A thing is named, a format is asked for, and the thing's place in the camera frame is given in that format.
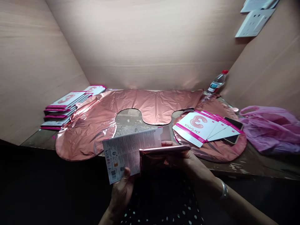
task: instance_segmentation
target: wooden panel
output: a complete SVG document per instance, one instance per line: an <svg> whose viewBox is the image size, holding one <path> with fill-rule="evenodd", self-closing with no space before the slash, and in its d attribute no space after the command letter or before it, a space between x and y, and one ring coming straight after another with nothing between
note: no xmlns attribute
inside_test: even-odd
<svg viewBox="0 0 300 225"><path fill-rule="evenodd" d="M21 144L45 106L89 83L44 0L0 0L0 139Z"/></svg>
<svg viewBox="0 0 300 225"><path fill-rule="evenodd" d="M207 88L250 39L236 0L46 0L91 84Z"/></svg>
<svg viewBox="0 0 300 225"><path fill-rule="evenodd" d="M300 7L281 0L265 27L244 49L222 96L233 106L276 106L300 117Z"/></svg>

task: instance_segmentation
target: wooden table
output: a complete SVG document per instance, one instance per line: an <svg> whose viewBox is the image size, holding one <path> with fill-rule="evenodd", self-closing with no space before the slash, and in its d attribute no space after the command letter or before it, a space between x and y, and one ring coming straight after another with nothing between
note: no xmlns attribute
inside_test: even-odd
<svg viewBox="0 0 300 225"><path fill-rule="evenodd" d="M173 134L172 124L181 111L174 112L172 122L168 125ZM117 132L115 137L135 133L143 130L156 128L158 126L146 124L142 120L142 114L137 109L125 109L116 117ZM58 132L50 130L39 130L26 140L22 146L55 150L55 140ZM298 156L267 157L257 152L248 142L246 149L240 157L229 163L215 163L200 159L215 174L226 174L231 176L266 176L273 178L284 178L300 180L300 158Z"/></svg>

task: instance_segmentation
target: black dress with white dots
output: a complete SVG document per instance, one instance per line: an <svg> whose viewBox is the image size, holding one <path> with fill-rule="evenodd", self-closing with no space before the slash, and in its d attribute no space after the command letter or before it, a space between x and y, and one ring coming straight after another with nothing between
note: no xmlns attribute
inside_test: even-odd
<svg viewBox="0 0 300 225"><path fill-rule="evenodd" d="M187 176L170 168L146 171L135 181L122 225L204 225Z"/></svg>

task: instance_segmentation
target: smartphone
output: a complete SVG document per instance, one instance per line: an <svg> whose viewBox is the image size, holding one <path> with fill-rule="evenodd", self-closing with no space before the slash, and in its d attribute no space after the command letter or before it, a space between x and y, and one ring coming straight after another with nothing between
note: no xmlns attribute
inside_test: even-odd
<svg viewBox="0 0 300 225"><path fill-rule="evenodd" d="M243 124L241 122L238 122L236 120L230 119L229 117L224 117L225 120L227 120L228 122L230 122L233 126L235 126L236 128L242 130L243 129ZM231 137L226 137L223 138L224 141L228 142L229 144L236 144L238 141L238 137L240 135L234 135Z"/></svg>

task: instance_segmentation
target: barcode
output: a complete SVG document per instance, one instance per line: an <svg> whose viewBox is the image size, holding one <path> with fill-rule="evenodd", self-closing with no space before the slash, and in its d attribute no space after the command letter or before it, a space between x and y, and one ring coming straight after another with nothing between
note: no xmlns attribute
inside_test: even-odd
<svg viewBox="0 0 300 225"><path fill-rule="evenodd" d="M116 171L115 171L115 170L111 171L110 173L111 173L111 175L112 175L112 179L113 179L113 180L117 178L117 174L116 174Z"/></svg>

